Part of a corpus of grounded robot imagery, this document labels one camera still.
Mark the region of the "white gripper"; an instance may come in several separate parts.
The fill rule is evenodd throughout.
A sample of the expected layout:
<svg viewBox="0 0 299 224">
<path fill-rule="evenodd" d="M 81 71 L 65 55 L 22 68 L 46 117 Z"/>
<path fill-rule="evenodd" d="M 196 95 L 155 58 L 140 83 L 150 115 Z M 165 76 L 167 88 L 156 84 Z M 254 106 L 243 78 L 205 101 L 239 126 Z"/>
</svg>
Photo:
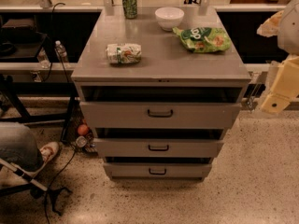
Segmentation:
<svg viewBox="0 0 299 224">
<path fill-rule="evenodd" d="M 276 36 L 282 14 L 283 11 L 280 10 L 272 15 L 259 26 L 257 34 L 265 37 Z M 268 92 L 261 104 L 261 110 L 268 114 L 278 114 L 299 95 L 299 56 L 289 55 L 281 63 L 271 62 L 267 78 Z"/>
</svg>

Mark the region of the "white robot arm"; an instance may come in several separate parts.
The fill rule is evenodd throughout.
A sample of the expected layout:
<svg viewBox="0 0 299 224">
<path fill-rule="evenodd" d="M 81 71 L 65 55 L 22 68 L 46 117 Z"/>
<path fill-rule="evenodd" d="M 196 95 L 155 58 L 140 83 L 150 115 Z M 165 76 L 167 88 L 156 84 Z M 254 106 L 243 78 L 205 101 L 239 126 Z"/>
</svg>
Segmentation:
<svg viewBox="0 0 299 224">
<path fill-rule="evenodd" d="M 263 112 L 278 114 L 299 95 L 299 0 L 291 2 L 257 29 L 265 37 L 276 35 L 278 47 L 289 56 L 277 66 L 277 74 L 260 104 Z"/>
</svg>

